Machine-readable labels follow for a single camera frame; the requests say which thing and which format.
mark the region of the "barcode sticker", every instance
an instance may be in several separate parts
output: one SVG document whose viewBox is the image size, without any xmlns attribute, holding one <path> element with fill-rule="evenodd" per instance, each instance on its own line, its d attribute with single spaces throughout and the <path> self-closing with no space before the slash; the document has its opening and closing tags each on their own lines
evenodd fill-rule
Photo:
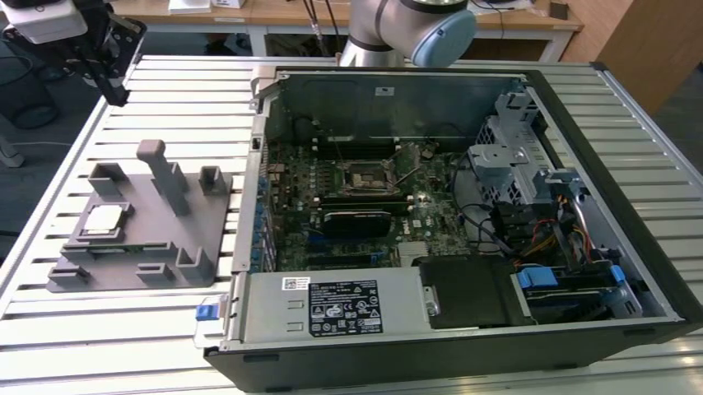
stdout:
<svg viewBox="0 0 703 395">
<path fill-rule="evenodd" d="M 309 284 L 309 277 L 284 277 L 282 290 L 306 290 Z"/>
</svg>

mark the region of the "yellow wire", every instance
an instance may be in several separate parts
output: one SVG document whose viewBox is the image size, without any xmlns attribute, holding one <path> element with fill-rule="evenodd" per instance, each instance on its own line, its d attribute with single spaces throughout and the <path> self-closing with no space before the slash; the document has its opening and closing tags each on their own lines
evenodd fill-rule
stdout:
<svg viewBox="0 0 703 395">
<path fill-rule="evenodd" d="M 589 243 L 589 239 L 588 237 L 585 236 L 585 232 L 581 230 L 581 228 L 579 228 L 577 226 L 573 227 L 573 231 L 581 235 L 581 238 L 583 238 L 583 252 L 585 254 L 588 254 L 588 243 Z"/>
<path fill-rule="evenodd" d="M 555 235 L 549 236 L 547 239 L 544 239 L 544 241 L 541 243 L 538 243 L 529 251 L 526 251 L 526 253 L 522 254 L 522 256 L 528 256 L 529 254 L 537 252 L 540 249 L 543 249 L 544 247 L 547 247 L 551 242 L 553 241 L 555 239 Z"/>
</svg>

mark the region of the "screw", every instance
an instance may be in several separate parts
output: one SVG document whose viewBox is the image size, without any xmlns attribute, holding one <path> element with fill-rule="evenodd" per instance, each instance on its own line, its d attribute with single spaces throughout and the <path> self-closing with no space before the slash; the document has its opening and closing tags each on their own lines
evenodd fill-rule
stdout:
<svg viewBox="0 0 703 395">
<path fill-rule="evenodd" d="M 438 314 L 438 309 L 437 309 L 437 305 L 434 304 L 434 302 L 428 300 L 425 302 L 425 307 L 426 307 L 426 315 L 434 316 Z"/>
</svg>

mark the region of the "blue latch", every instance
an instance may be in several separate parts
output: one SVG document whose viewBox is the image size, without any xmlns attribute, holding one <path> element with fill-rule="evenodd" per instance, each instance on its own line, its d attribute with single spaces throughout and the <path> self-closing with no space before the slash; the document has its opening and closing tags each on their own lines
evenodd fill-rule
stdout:
<svg viewBox="0 0 703 395">
<path fill-rule="evenodd" d="M 525 267 L 517 273 L 517 282 L 520 288 L 559 285 L 556 276 L 548 267 Z"/>
<path fill-rule="evenodd" d="M 617 265 L 612 265 L 611 273 L 612 273 L 612 277 L 615 277 L 615 282 L 617 282 L 617 284 L 624 284 L 625 283 L 625 273 L 623 272 L 623 268 Z"/>
<path fill-rule="evenodd" d="M 196 307 L 196 321 L 214 321 L 220 319 L 217 304 L 201 304 Z"/>
</svg>

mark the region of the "wire bundle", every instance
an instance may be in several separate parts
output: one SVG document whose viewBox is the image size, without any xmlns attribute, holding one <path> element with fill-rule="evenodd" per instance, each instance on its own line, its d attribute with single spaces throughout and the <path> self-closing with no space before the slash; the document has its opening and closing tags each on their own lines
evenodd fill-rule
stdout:
<svg viewBox="0 0 703 395">
<path fill-rule="evenodd" d="M 341 52 L 341 39 L 338 37 L 337 20 L 333 17 L 332 5 L 329 4 L 329 0 L 324 0 L 324 2 L 326 6 L 326 12 L 329 12 L 329 19 L 332 20 L 337 52 Z M 317 40 L 317 48 L 320 49 L 321 56 L 326 57 L 329 56 L 329 51 L 326 50 L 324 36 L 321 34 L 320 20 L 317 19 L 317 10 L 314 9 L 314 1 L 302 0 L 302 5 L 305 6 L 305 11 L 308 12 L 309 25 L 312 27 L 312 32 L 314 33 L 314 38 Z"/>
</svg>

